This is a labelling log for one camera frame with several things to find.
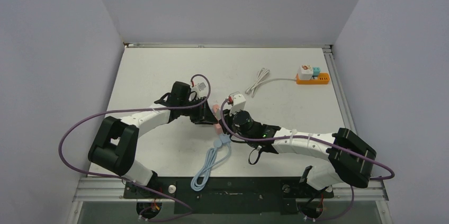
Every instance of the black metal plate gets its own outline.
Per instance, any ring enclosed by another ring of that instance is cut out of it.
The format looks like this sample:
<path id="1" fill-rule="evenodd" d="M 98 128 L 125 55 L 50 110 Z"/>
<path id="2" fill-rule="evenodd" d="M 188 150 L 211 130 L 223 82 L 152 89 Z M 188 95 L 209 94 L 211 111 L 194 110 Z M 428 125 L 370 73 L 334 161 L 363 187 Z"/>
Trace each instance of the black metal plate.
<path id="1" fill-rule="evenodd" d="M 299 186 L 300 177 L 211 177 L 207 186 L 199 192 L 190 188 L 191 177 L 159 177 L 162 192 L 167 194 L 168 186 L 175 185 L 176 192 L 169 194 L 190 205 L 194 213 L 262 213 L 280 212 L 292 214 L 296 208 L 295 199 L 309 199 L 314 195 L 308 185 Z M 282 187 L 287 184 L 289 193 Z M 154 195 L 134 186 L 127 187 L 126 199 L 154 198 Z M 324 192 L 324 198 L 334 194 Z M 182 205 L 175 205 L 175 214 L 188 212 Z"/>

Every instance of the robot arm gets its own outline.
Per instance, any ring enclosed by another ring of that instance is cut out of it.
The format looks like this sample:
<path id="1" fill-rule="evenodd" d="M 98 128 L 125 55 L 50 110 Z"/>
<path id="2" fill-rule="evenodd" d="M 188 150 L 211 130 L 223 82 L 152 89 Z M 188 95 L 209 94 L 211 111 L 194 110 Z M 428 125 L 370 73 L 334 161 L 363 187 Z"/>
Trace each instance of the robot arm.
<path id="1" fill-rule="evenodd" d="M 204 83 L 191 88 L 188 84 L 175 82 L 170 93 L 164 94 L 149 107 L 154 109 L 153 111 L 139 112 L 119 119 L 105 118 L 92 143 L 88 159 L 117 175 L 151 187 L 152 181 L 157 177 L 156 172 L 134 159 L 138 138 L 181 115 L 190 117 L 191 122 L 195 124 L 217 123 L 207 101 L 192 109 L 158 110 L 161 107 L 198 104 L 206 96 L 205 88 Z M 119 139 L 118 144 L 113 144 L 111 139 Z"/>
<path id="2" fill-rule="evenodd" d="M 337 133 L 306 133 L 262 124 L 254 121 L 244 110 L 245 102 L 243 95 L 233 93 L 229 97 L 232 108 L 223 111 L 223 119 L 233 133 L 248 139 L 289 137 L 282 140 L 247 141 L 248 145 L 258 150 L 259 156 L 261 153 L 294 153 L 326 160 L 328 163 L 306 168 L 301 176 L 301 182 L 315 190 L 341 182 L 359 188 L 368 186 L 373 164 L 333 147 L 309 140 L 310 137 L 314 137 L 375 160 L 376 151 L 355 133 L 345 128 L 340 128 Z M 293 138 L 293 136 L 302 136 L 302 138 Z"/>

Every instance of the coiled blue cable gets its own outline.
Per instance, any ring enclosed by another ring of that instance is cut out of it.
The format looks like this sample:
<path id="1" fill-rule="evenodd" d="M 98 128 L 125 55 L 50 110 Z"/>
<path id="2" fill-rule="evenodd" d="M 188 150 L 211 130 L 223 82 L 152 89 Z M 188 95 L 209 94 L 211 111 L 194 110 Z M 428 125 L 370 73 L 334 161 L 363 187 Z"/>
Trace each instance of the coiled blue cable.
<path id="1" fill-rule="evenodd" d="M 200 191 L 204 189 L 206 186 L 206 183 L 208 182 L 210 172 L 214 166 L 217 164 L 225 161 L 229 156 L 231 156 L 231 140 L 229 138 L 229 135 L 220 134 L 220 139 L 217 139 L 213 143 L 213 148 L 210 148 L 206 153 L 206 160 L 204 162 L 203 167 L 198 171 L 198 173 L 192 178 L 192 181 L 190 182 L 190 187 L 194 191 Z M 224 156 L 221 160 L 215 162 L 215 159 L 217 158 L 217 151 L 221 148 L 221 146 L 225 144 L 228 147 L 228 153 L 226 156 Z M 198 179 L 200 176 L 204 175 L 203 181 L 199 184 Z"/>

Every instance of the pink object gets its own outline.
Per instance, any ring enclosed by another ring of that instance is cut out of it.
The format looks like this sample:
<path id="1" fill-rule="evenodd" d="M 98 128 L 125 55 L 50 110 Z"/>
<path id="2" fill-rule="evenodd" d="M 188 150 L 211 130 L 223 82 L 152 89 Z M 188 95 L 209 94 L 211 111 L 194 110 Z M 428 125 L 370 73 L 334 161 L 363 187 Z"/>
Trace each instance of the pink object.
<path id="1" fill-rule="evenodd" d="M 215 117 L 217 117 L 217 112 L 220 112 L 220 106 L 219 106 L 219 105 L 214 105 L 214 106 L 212 106 L 212 110 L 213 110 L 213 113 L 215 114 Z M 216 132 L 218 135 L 220 135 L 220 134 L 223 133 L 223 129 L 222 129 L 222 127 L 220 126 L 219 123 L 214 124 L 213 127 L 215 128 L 215 132 Z"/>

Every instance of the coiled white cable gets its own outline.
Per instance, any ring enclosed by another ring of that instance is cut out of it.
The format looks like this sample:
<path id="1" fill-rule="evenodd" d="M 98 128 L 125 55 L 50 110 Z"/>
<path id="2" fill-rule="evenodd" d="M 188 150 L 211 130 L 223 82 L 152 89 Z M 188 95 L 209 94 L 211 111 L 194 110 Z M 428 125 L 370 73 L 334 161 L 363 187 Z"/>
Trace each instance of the coiled white cable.
<path id="1" fill-rule="evenodd" d="M 272 81 L 277 81 L 277 80 L 291 80 L 291 81 L 296 81 L 295 78 L 272 78 L 272 79 L 268 79 L 265 81 L 262 81 L 264 78 L 266 78 L 270 73 L 270 70 L 267 68 L 262 68 L 258 73 L 257 73 L 257 79 L 256 81 L 254 81 L 254 84 L 250 87 L 248 87 L 248 89 L 246 89 L 245 93 L 248 95 L 251 95 L 251 97 L 254 97 L 254 95 L 256 94 L 257 89 L 259 88 L 259 86 L 266 84 L 268 82 L 272 82 Z"/>

